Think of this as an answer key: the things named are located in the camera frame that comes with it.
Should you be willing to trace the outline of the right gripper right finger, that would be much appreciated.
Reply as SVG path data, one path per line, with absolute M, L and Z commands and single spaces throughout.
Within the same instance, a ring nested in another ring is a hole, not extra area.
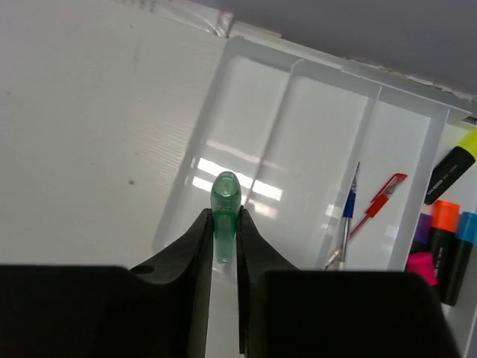
M 236 222 L 239 350 L 246 357 L 458 357 L 435 291 L 402 271 L 302 270 Z

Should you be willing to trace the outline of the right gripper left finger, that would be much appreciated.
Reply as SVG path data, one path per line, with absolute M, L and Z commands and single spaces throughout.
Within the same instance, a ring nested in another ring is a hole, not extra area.
M 213 223 L 137 266 L 1 267 L 3 357 L 203 357 Z

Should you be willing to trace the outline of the blue pen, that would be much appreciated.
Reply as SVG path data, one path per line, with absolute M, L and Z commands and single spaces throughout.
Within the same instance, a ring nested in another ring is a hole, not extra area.
M 345 263 L 346 263 L 347 245 L 350 240 L 351 222 L 353 219 L 354 207 L 356 202 L 356 190 L 357 190 L 359 169 L 360 169 L 360 163 L 357 163 L 355 174 L 353 176 L 353 181 L 350 186 L 350 191 L 348 193 L 347 201 L 346 201 L 344 212 L 343 212 L 344 233 L 343 233 L 343 239 L 341 243 L 341 253 L 339 255 L 339 264 L 338 264 L 338 268 L 340 271 L 344 269 Z

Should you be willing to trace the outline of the green stapler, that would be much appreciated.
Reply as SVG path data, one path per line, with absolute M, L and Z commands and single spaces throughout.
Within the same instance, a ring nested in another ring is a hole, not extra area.
M 236 219 L 241 209 L 241 185 L 233 172 L 220 173 L 213 182 L 210 203 L 214 224 L 216 260 L 220 264 L 233 260 Z

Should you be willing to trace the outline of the pink highlighter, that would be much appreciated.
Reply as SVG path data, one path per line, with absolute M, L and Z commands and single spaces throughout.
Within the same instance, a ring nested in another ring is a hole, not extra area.
M 430 252 L 409 254 L 405 270 L 421 276 L 430 286 L 437 285 L 433 256 Z

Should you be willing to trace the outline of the red pen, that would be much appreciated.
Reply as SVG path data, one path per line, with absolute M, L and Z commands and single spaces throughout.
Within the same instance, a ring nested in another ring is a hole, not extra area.
M 361 217 L 359 222 L 351 227 L 350 231 L 350 240 L 361 230 L 361 228 L 371 219 L 373 219 L 377 213 L 386 205 L 389 201 L 395 190 L 405 181 L 408 175 L 403 173 L 396 173 L 391 176 L 390 179 L 385 183 L 385 185 L 373 196 L 370 201 L 370 205 L 364 211 L 364 215 Z M 339 263 L 339 255 L 341 253 L 341 243 L 343 239 L 343 234 L 339 246 L 332 252 L 330 257 L 327 259 L 324 269 L 330 269 L 335 263 Z

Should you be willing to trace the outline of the orange highlighter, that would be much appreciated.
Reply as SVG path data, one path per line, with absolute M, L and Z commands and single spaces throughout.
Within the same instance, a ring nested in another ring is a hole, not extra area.
M 461 213 L 458 204 L 448 201 L 436 201 L 432 208 L 429 248 L 440 300 L 449 306 L 457 304 L 470 260 L 470 256 L 468 261 L 456 258 L 455 235 Z

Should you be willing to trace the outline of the blue highlighter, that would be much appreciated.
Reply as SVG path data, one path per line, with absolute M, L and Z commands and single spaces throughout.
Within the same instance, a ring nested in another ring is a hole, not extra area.
M 456 258 L 458 261 L 468 261 L 476 239 L 476 214 L 462 212 L 458 221 L 455 235 Z

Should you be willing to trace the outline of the yellow highlighter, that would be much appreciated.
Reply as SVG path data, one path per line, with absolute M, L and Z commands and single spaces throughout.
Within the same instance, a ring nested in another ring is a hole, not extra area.
M 466 134 L 434 167 L 424 198 L 431 205 L 476 162 L 476 129 Z

